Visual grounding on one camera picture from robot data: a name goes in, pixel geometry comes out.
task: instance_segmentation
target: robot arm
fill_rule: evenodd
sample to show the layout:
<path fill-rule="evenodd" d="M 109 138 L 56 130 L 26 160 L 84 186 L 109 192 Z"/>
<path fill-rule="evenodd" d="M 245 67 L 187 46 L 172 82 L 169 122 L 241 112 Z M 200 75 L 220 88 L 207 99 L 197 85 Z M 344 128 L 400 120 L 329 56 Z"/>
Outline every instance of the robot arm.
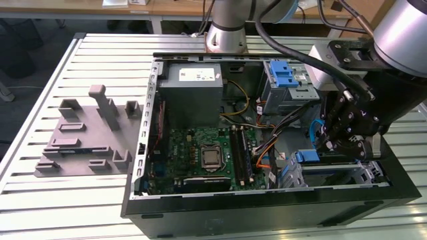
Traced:
<path fill-rule="evenodd" d="M 281 46 L 260 24 L 292 15 L 296 3 L 216 0 L 207 49 L 245 52 L 244 22 L 253 19 L 268 45 L 305 64 L 324 96 L 316 150 L 333 150 L 360 160 L 379 158 L 381 135 L 391 123 L 427 98 L 427 1 L 396 0 L 373 33 L 368 31 L 372 39 L 316 44 L 309 55 Z"/>
<path fill-rule="evenodd" d="M 244 53 L 247 49 L 245 21 L 253 21 L 272 0 L 216 0 L 205 47 L 212 53 Z M 291 17 L 297 0 L 283 0 L 263 18 L 264 23 L 280 23 Z"/>
<path fill-rule="evenodd" d="M 427 98 L 425 39 L 427 2 L 397 0 L 373 39 L 331 41 L 312 47 L 309 55 L 329 61 L 371 93 L 368 101 L 360 100 L 352 89 L 305 66 L 320 91 L 335 87 L 325 91 L 321 103 L 317 151 L 333 150 L 360 160 L 381 156 L 381 135 Z"/>

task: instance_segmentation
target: floor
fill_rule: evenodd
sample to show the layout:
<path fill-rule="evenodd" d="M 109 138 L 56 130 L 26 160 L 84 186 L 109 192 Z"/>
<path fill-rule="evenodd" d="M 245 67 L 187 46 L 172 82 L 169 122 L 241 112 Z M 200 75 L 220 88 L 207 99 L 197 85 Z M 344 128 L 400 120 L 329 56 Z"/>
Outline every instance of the floor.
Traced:
<path fill-rule="evenodd" d="M 38 34 L 44 41 L 42 47 L 29 51 L 30 58 L 36 65 L 36 72 L 30 76 L 21 79 L 10 79 L 2 71 L 0 71 L 0 81 L 6 87 L 44 87 L 57 63 L 66 50 L 75 33 L 119 33 L 131 34 L 128 24 L 131 21 L 120 21 L 115 31 L 108 30 L 105 20 L 66 20 L 65 28 L 58 28 L 53 19 L 33 20 Z M 164 34 L 180 34 L 183 31 L 196 31 L 199 22 L 168 21 L 161 23 Z M 280 24 L 265 26 L 267 31 L 272 35 L 280 36 L 325 36 L 328 29 L 321 25 L 300 28 L 299 24 Z M 247 34 L 255 35 L 255 27 L 252 23 L 247 24 Z M 2 102 L 0 100 L 0 141 L 12 141 L 20 127 L 25 121 L 28 113 L 36 103 L 41 93 L 40 88 L 12 88 L 14 94 L 13 102 Z M 0 143 L 0 159 L 2 158 L 9 145 Z"/>

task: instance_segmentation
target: ram slot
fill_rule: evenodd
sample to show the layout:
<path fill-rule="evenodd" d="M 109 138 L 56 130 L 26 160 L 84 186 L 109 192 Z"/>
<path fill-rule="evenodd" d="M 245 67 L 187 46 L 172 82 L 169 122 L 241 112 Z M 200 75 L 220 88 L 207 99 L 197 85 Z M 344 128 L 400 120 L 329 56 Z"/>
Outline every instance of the ram slot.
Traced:
<path fill-rule="evenodd" d="M 249 183 L 253 182 L 253 173 L 252 173 L 252 164 L 251 164 L 251 153 L 247 145 L 247 137 L 245 137 L 245 130 L 243 126 L 240 127 L 240 133 L 241 137 L 241 145 L 243 145 L 243 160 L 244 160 L 244 171 L 245 171 L 245 180 L 248 180 Z"/>
<path fill-rule="evenodd" d="M 229 128 L 229 144 L 231 144 L 231 154 L 232 154 L 232 165 L 233 165 L 233 176 L 235 182 L 240 186 L 245 185 L 245 173 L 244 173 L 244 161 L 240 151 L 240 141 L 239 133 L 235 126 Z"/>

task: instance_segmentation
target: aluminum slotted table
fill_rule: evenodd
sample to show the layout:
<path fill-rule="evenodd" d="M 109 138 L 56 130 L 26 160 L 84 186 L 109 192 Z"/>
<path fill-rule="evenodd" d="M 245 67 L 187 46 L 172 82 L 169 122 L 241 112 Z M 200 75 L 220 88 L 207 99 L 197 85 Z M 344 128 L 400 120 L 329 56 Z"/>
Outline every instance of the aluminum slotted table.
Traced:
<path fill-rule="evenodd" d="M 327 38 L 281 37 L 279 42 L 308 52 Z M 273 53 L 259 37 L 248 36 L 251 53 Z M 145 239 L 120 218 L 127 176 L 36 178 L 34 166 L 57 124 L 64 98 L 95 105 L 89 86 L 104 84 L 116 105 L 144 104 L 153 52 L 203 52 L 203 38 L 179 35 L 76 34 L 45 89 L 0 163 L 0 238 Z M 348 226 L 249 232 L 205 239 L 424 239 L 427 238 L 427 119 L 412 110 L 391 125 L 385 136 L 423 197 L 387 208 Z"/>

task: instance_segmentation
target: black cable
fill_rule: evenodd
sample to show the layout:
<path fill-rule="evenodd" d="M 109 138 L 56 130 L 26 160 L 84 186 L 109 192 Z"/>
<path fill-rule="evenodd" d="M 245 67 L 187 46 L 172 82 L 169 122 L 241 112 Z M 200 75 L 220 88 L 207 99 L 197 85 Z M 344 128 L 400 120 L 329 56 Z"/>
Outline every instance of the black cable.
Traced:
<path fill-rule="evenodd" d="M 313 100 L 307 102 L 303 106 L 300 106 L 297 109 L 295 109 L 291 113 L 288 113 L 284 118 L 280 120 L 277 125 L 275 126 L 271 136 L 273 134 L 277 134 L 277 132 L 285 128 L 292 122 L 295 122 L 304 114 L 304 112 L 308 110 L 309 107 L 313 105 L 320 104 L 320 100 Z"/>
<path fill-rule="evenodd" d="M 8 140 L 0 140 L 0 144 L 12 144 L 12 141 L 8 141 Z"/>
<path fill-rule="evenodd" d="M 273 148 L 273 150 L 277 153 L 277 155 L 280 156 L 280 152 L 279 152 L 277 148 Z"/>
<path fill-rule="evenodd" d="M 321 22 L 328 28 L 336 29 L 336 30 L 341 30 L 341 31 L 347 31 L 347 32 L 352 32 L 352 33 L 359 33 L 359 34 L 365 34 L 367 33 L 367 31 L 364 29 L 361 29 L 361 28 L 347 27 L 347 26 L 336 26 L 335 24 L 331 24 L 327 21 L 325 14 L 323 12 L 321 0 L 317 0 L 317 8 L 319 8 L 319 15 L 320 15 Z"/>
<path fill-rule="evenodd" d="M 205 22 L 205 6 L 207 6 L 207 0 L 203 0 L 203 15 L 201 15 L 201 24 L 199 26 L 199 33 L 201 31 L 203 23 Z"/>
<path fill-rule="evenodd" d="M 277 183 L 279 183 L 279 176 L 277 176 L 277 164 L 276 164 L 276 156 L 275 156 L 275 146 L 272 146 L 268 150 L 268 163 L 271 167 L 271 173 L 275 176 L 275 181 L 272 181 L 271 178 L 268 178 L 268 189 L 276 189 Z"/>
<path fill-rule="evenodd" d="M 207 29 L 215 1 L 216 1 L 216 0 L 212 0 L 211 6 L 208 7 L 207 16 L 205 16 L 205 19 L 204 19 L 204 26 L 203 26 L 201 30 L 199 31 L 199 35 L 201 35 L 201 34 L 204 33 L 205 29 Z"/>
<path fill-rule="evenodd" d="M 352 8 L 352 6 L 349 6 L 349 4 L 344 1 L 344 0 L 339 0 L 340 5 L 344 7 L 344 9 L 347 10 L 347 12 L 349 12 L 349 14 L 356 18 L 360 16 L 359 12 Z"/>
<path fill-rule="evenodd" d="M 271 11 L 271 9 L 280 3 L 281 0 L 275 0 L 268 7 L 264 9 L 264 11 L 255 17 L 255 28 L 257 31 L 259 36 L 265 41 L 265 43 L 275 49 L 277 52 L 287 56 L 292 56 L 295 60 L 300 61 L 301 63 L 312 66 L 313 68 L 319 69 L 320 71 L 325 72 L 328 75 L 331 75 L 340 83 L 345 85 L 347 88 L 349 88 L 363 100 L 368 101 L 371 99 L 371 96 L 368 92 L 364 90 L 364 88 L 356 83 L 356 81 L 347 76 L 340 70 L 337 70 L 333 66 L 323 62 L 321 60 L 313 58 L 312 56 L 308 56 L 307 54 L 301 53 L 300 51 L 293 50 L 292 48 L 283 46 L 280 43 L 277 43 L 272 37 L 267 34 L 261 19 L 265 16 L 265 14 Z"/>
<path fill-rule="evenodd" d="M 301 22 L 300 23 L 305 24 L 305 12 L 304 12 L 304 9 L 300 6 L 297 6 L 297 8 L 301 11 Z"/>

